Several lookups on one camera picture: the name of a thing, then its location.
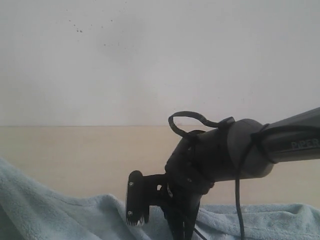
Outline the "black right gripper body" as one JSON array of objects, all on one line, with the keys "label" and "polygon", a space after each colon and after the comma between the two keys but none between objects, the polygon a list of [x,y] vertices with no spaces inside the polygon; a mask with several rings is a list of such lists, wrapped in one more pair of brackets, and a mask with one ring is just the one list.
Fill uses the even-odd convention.
[{"label": "black right gripper body", "polygon": [[222,156],[225,131],[177,130],[181,137],[165,165],[169,203],[197,205],[215,184],[215,162]]}]

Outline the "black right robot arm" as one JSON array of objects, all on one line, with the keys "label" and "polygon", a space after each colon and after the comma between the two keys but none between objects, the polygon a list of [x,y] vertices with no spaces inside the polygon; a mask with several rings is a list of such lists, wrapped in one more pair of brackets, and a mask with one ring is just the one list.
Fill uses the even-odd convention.
[{"label": "black right robot arm", "polygon": [[233,117],[213,122],[179,111],[168,124],[181,139],[163,174],[130,173],[125,219],[129,226],[146,224],[150,207],[158,206],[176,240],[192,237],[201,198],[215,183],[239,184],[267,176],[277,163],[320,157],[318,108],[271,124]]}]

